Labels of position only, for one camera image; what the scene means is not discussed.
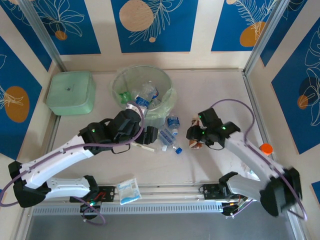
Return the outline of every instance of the blue bottle cap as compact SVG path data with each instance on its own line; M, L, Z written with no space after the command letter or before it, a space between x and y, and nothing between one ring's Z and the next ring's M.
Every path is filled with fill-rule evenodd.
M177 150L175 150L176 154L180 154L181 152L182 152L182 148L181 147L179 147Z

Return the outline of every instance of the plastic packet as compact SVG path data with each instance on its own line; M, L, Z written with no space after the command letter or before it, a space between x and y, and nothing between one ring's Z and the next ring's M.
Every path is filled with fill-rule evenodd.
M137 179L129 179L116 185L120 198L120 205L128 204L141 198Z

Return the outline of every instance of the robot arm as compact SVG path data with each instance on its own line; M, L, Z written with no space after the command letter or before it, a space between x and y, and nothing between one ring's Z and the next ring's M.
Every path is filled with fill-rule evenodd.
M46 155L24 164L17 161L9 164L12 179L26 171L26 174L16 180L13 186L20 206L27 208L44 199L56 197L95 196L99 192L99 187L92 176L87 175L79 179L59 179L53 176L101 152L113 152L112 147L88 145L125 143L137 135L140 121L138 108L129 104L127 109L119 112L114 119L107 118L101 122L90 123L70 141Z
M192 126L187 131L187 139L196 140L207 146L219 143L240 158L259 177L260 181L245 178L236 172L229 172L219 179L215 194L228 197L240 194L261 202L272 216L288 210L297 201L280 174L302 198L300 176L296 169L285 169L277 162L268 164L266 157L232 122L222 123L215 110L209 108L198 114L204 127Z

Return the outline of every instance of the white floor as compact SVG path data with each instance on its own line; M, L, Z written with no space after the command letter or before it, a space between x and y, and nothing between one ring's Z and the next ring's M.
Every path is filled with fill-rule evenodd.
M186 132L191 119L218 100L232 98L250 105L248 93L240 71L169 70L178 101L173 112L180 117L178 141L183 148L180 155L174 152L150 152L141 148L119 155L111 151L100 153L64 170L58 177L78 178L92 175L98 184L117 184L137 178L139 184L181 184L215 182L224 174L235 171L244 174L242 162L224 149L214 151L206 146L189 150ZM89 123L114 118L121 110L108 92L108 84L114 73L96 73L96 98L93 111L87 115L61 117L54 148L64 144ZM215 110L223 122L234 122L244 132L251 122L251 115L238 103L220 103ZM255 124L249 139L257 146L262 139Z

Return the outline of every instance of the bottle cap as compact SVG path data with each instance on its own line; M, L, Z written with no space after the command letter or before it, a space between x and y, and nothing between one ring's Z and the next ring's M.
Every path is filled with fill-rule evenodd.
M182 148L181 147L179 147L177 150L175 150L176 154L180 154L181 152L182 152Z
M272 154L274 151L273 147L268 143L262 144L259 148L260 148L261 152L263 152L267 156Z
M177 136L178 135L178 129L172 129L172 135Z

